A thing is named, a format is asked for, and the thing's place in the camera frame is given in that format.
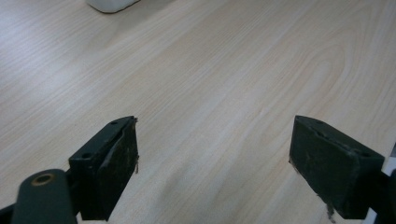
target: screw hole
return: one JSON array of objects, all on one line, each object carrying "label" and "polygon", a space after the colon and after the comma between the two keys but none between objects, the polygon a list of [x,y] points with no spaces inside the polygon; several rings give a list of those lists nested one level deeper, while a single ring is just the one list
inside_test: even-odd
[{"label": "screw hole", "polygon": [[82,154],[81,158],[82,159],[89,159],[91,156],[92,156],[92,154],[87,152],[87,153]]},{"label": "screw hole", "polygon": [[55,175],[53,175],[53,174],[40,175],[32,181],[32,185],[35,187],[46,185],[49,182],[51,182],[54,177],[55,177]]}]

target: white computer mouse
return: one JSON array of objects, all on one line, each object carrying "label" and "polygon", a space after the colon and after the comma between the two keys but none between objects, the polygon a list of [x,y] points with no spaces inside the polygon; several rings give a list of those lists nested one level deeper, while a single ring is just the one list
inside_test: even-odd
[{"label": "white computer mouse", "polygon": [[105,13],[114,13],[125,9],[139,0],[85,0],[89,5]]}]

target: black plastic part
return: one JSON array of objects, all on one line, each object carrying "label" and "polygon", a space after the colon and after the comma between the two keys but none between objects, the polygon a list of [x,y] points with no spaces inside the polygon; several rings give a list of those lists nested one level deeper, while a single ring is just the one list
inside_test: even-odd
[{"label": "black plastic part", "polygon": [[393,215],[396,214],[396,170],[393,170],[389,180],[389,199]]},{"label": "black plastic part", "polygon": [[66,175],[47,170],[25,179],[15,203],[12,224],[75,224]]},{"label": "black plastic part", "polygon": [[110,217],[139,157],[135,123],[134,117],[108,123],[70,157],[69,185],[82,219]]},{"label": "black plastic part", "polygon": [[341,217],[364,219],[384,157],[320,120],[296,116],[290,162]]},{"label": "black plastic part", "polygon": [[2,208],[0,210],[0,223],[1,224],[11,223],[11,218],[13,213],[14,213],[14,204]]},{"label": "black plastic part", "polygon": [[366,188],[367,201],[376,211],[375,224],[396,223],[396,211],[393,209],[396,204],[394,181],[395,175],[389,177],[381,173],[377,180],[368,184]]}]

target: wooden table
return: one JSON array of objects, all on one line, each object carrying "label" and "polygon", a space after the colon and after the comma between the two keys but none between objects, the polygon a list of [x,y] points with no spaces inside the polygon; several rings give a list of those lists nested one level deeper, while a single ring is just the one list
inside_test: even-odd
[{"label": "wooden table", "polygon": [[331,223],[288,163],[294,116],[384,156],[396,140],[393,0],[4,0],[0,18],[0,207],[135,115],[109,223]]}]

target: table surface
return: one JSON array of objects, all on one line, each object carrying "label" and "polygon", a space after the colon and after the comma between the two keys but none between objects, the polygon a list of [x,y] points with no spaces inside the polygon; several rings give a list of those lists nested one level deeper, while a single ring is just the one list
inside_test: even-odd
[{"label": "table surface", "polygon": [[139,174],[109,223],[331,223],[288,163],[294,116],[384,156],[396,140],[393,0],[15,0],[0,18],[0,207],[134,115]]}]

